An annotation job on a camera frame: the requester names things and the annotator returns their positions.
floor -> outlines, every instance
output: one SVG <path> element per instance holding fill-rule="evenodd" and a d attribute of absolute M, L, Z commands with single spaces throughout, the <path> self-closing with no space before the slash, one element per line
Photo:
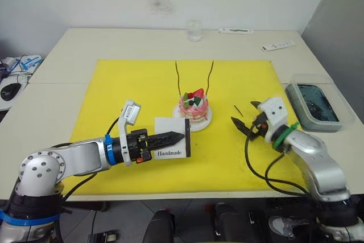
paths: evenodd
<path fill-rule="evenodd" d="M 231 204 L 244 213 L 246 208 L 264 207 L 264 199 L 180 199 L 115 201 L 107 212 L 98 212 L 94 233 L 118 230 L 119 241 L 141 243 L 144 232 L 153 214 L 161 208 L 168 208 L 175 215 L 175 243 L 213 242 L 214 234 L 210 223 L 209 205 L 218 202 Z M 71 215 L 62 214 L 61 232 L 65 243 L 87 242 L 91 233 L 95 212 L 72 209 Z"/>

clear glass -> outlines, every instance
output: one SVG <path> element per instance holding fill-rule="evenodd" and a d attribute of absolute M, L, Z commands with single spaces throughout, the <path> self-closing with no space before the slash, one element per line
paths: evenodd
<path fill-rule="evenodd" d="M 187 22 L 187 39 L 192 42 L 200 41 L 202 37 L 201 23 L 198 20 L 189 20 Z"/>

green zip tie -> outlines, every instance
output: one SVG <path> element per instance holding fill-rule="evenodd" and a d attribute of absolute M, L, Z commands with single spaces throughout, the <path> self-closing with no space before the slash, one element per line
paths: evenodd
<path fill-rule="evenodd" d="M 278 137 L 278 139 L 274 142 L 273 148 L 274 150 L 277 149 L 277 147 L 284 141 L 284 139 L 290 135 L 293 131 L 297 129 L 297 127 L 300 125 L 300 122 L 296 122 L 293 125 L 291 125 L 289 128 L 285 129 L 285 131 Z"/>

white table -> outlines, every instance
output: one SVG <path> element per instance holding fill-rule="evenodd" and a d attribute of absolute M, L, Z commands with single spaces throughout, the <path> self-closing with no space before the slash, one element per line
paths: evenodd
<path fill-rule="evenodd" d="M 294 40 L 296 46 L 262 52 L 265 44 Z M 189 42 L 179 30 L 70 29 L 31 78 L 0 123 L 2 168 L 0 199 L 7 199 L 19 163 L 30 153 L 67 142 L 76 123 L 88 82 L 98 59 L 266 59 L 272 60 L 282 84 L 295 73 L 325 70 L 294 31 L 256 32 L 254 35 L 206 31 L 200 42 Z M 350 129 L 315 133 L 346 174 L 352 193 L 364 193 L 364 126 L 356 117 Z M 160 195 L 71 196 L 70 200 L 122 200 L 198 197 L 272 197 L 274 191 L 173 193 Z"/>

white remote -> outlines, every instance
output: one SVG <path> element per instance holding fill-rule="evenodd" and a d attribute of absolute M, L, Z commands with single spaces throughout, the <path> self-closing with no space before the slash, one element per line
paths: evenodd
<path fill-rule="evenodd" d="M 286 42 L 281 42 L 281 43 L 265 45 L 262 47 L 262 51 L 274 51 L 274 50 L 279 50 L 280 48 L 288 48 L 288 47 L 292 47 L 295 45 L 296 45 L 296 43 L 293 41 L 286 41 Z"/>
<path fill-rule="evenodd" d="M 219 28 L 220 34 L 253 34 L 254 30 L 248 30 L 246 28 Z"/>

